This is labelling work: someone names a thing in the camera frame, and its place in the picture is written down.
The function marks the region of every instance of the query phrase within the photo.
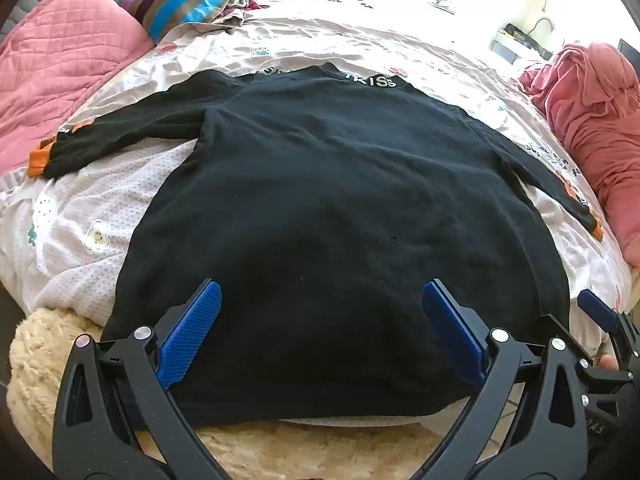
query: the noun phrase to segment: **pink blanket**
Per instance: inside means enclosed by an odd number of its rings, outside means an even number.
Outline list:
[[[0,175],[153,47],[113,0],[43,0],[0,45]]]
[[[640,267],[640,88],[606,43],[567,44],[520,76],[607,215],[625,260]]]

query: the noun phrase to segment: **metal screw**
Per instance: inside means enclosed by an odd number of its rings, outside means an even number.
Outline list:
[[[509,339],[509,334],[507,333],[506,330],[503,330],[501,328],[494,328],[491,332],[491,337],[493,337],[496,341],[499,341],[500,343],[504,343]]]
[[[76,338],[76,346],[78,348],[84,348],[90,342],[91,342],[91,338],[87,334],[79,335],[78,338]]]
[[[148,326],[139,326],[136,331],[133,333],[133,336],[136,339],[146,339],[151,335],[151,329]]]
[[[562,339],[558,339],[557,337],[551,340],[551,346],[556,350],[564,350],[566,348],[566,344]]]

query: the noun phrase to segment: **orange sleeve cuff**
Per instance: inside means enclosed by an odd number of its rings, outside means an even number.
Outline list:
[[[53,140],[46,139],[40,143],[40,147],[37,150],[33,150],[29,154],[29,166],[27,168],[27,176],[35,178],[40,176],[44,171],[51,156],[51,147],[53,146],[55,137]]]
[[[602,222],[596,215],[593,215],[593,217],[596,219],[596,222],[598,224],[596,225],[596,228],[593,230],[593,233],[591,234],[593,235],[594,238],[596,238],[597,241],[601,242],[604,238],[604,229],[602,227]]]

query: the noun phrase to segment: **black sweatshirt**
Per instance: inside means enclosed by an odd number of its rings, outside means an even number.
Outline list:
[[[426,415],[469,394],[420,305],[440,278],[489,327],[568,325],[566,274],[518,179],[596,221],[542,163],[400,78],[209,70],[59,134],[44,175],[145,137],[198,139],[135,229],[102,338],[205,278],[222,311],[171,391],[194,425]]]

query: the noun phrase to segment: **orange patch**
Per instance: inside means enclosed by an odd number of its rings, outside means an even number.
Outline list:
[[[82,128],[83,126],[88,126],[89,124],[92,124],[94,122],[94,119],[87,119],[85,121],[82,121],[81,123],[76,124],[76,126],[74,126],[73,128],[71,128],[71,133],[74,134],[78,128]]]
[[[593,217],[596,219],[596,222],[598,223],[596,225],[596,228],[593,230],[593,233],[591,233],[593,235],[594,238],[596,238],[597,241],[601,242],[604,238],[604,229],[602,228],[602,222],[600,221],[599,218],[597,218],[596,215],[594,215],[593,213],[591,213],[593,215]]]

